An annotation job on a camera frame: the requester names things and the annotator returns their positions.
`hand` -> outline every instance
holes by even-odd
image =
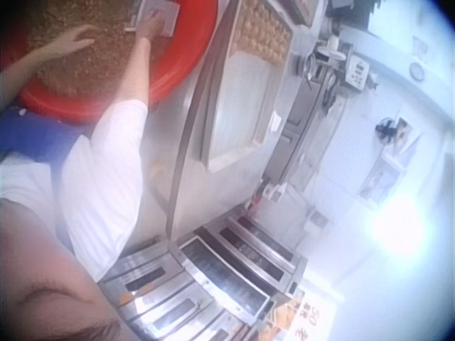
[[[136,28],[136,41],[141,38],[147,39],[152,42],[157,36],[163,33],[164,18],[156,11],[148,13],[138,24]]]
[[[69,31],[66,31],[62,35],[58,36],[55,40],[51,41],[46,46],[43,46],[41,48],[41,52],[44,54],[44,56],[46,56],[47,59],[55,59],[70,55],[71,53],[82,50],[83,48],[87,48],[88,46],[92,45],[95,40],[78,40],[77,37],[88,30],[98,30],[98,28],[89,24],[72,28]]]

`kitchen counter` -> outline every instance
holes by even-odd
[[[277,0],[270,0],[277,7]],[[205,112],[190,111],[196,83],[201,76],[200,61],[185,81],[149,115],[144,133],[144,197],[137,227],[128,249],[156,235],[176,239],[250,198],[258,186],[267,162],[277,144],[301,78],[294,75],[293,55],[311,52],[319,34],[326,0],[321,0],[311,29],[295,26],[294,38],[275,111],[282,118],[278,131],[267,132],[264,143],[238,162],[210,173],[200,162]],[[219,0],[218,22],[227,0]]]

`worker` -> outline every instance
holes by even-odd
[[[151,42],[163,27],[156,13],[139,24],[119,89],[90,138],[22,109],[2,114],[1,326],[15,340],[137,340],[96,282],[137,222]],[[92,45],[78,40],[92,29],[74,28],[5,69],[1,109],[40,65]]]

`red bowl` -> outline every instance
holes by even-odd
[[[217,0],[180,0],[179,3],[173,39],[153,69],[151,103],[161,101],[193,70],[215,28]],[[27,28],[21,25],[2,40],[2,69],[26,54],[26,38]],[[106,98],[56,96],[37,77],[21,90],[19,97],[31,111],[73,124],[96,121],[109,105]]]

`food tray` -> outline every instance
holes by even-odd
[[[237,25],[244,3],[259,2],[287,33],[287,50],[282,58],[260,58],[238,47]],[[234,0],[225,15],[232,16],[227,27],[227,45],[218,56],[210,85],[202,162],[211,172],[245,157],[262,145],[267,134],[274,103],[289,59],[292,29],[275,9],[274,1]]]

